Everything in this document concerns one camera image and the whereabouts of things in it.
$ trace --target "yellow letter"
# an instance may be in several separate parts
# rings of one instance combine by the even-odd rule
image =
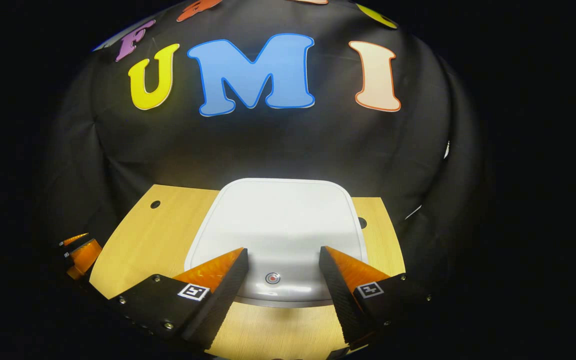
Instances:
[[[146,92],[146,66],[150,59],[143,59],[128,70],[130,76],[130,96],[137,109],[148,110],[161,105],[172,89],[172,56],[179,48],[178,43],[166,46],[157,51],[155,60],[159,61],[159,84],[153,92]]]
[[[363,88],[354,96],[357,103],[382,112],[398,111],[402,103],[395,97],[391,68],[395,53],[365,41],[350,41],[348,45],[359,53],[363,69]]]

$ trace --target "wooden table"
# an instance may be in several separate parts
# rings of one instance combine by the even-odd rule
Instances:
[[[90,283],[107,298],[158,273],[184,272],[184,261],[217,190],[153,185],[135,204],[96,260]],[[155,209],[151,203],[160,201]],[[402,250],[379,197],[352,198],[364,228],[368,262],[394,276]],[[347,345],[332,305],[280,309],[234,302],[208,353],[231,360],[323,360]]]

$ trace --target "blue letter m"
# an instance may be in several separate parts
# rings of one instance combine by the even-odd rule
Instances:
[[[311,107],[315,97],[308,92],[306,53],[314,43],[306,35],[276,34],[268,39],[254,62],[227,39],[191,48],[188,57],[199,63],[205,100],[199,113],[208,117],[235,110],[235,102],[226,97],[224,82],[247,108],[253,109],[268,78],[272,79],[272,91],[265,98],[268,107]]]

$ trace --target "black background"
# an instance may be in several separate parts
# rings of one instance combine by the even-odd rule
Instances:
[[[540,209],[555,191],[543,176],[552,149],[538,144],[558,121],[552,109],[560,98],[544,92],[560,93],[551,88],[561,72],[553,61],[557,45],[573,51],[564,23],[550,6],[523,1],[365,3],[461,75],[485,121],[496,175],[493,216],[481,227],[480,245],[464,255],[458,287],[440,305],[446,316],[418,339],[423,347],[403,346],[394,355],[533,358],[572,351],[576,358],[576,292],[567,287],[574,273],[555,270],[569,256],[553,235],[563,224],[545,221]],[[0,3],[0,353],[187,358],[121,328],[69,287],[51,270],[51,254],[34,246],[45,241],[33,237],[28,209],[39,145],[78,66],[105,39],[174,4]],[[565,153],[557,157],[570,161]]]

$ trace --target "letter m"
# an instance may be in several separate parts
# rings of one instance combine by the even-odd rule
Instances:
[[[250,61],[227,39],[201,43],[188,50],[197,59],[203,97],[202,116],[219,116],[235,110],[226,97],[226,84],[247,108],[253,109],[268,78],[272,91],[265,103],[275,109],[308,108],[315,97],[308,92],[306,54],[315,41],[306,35],[276,34],[265,43],[256,60]]]

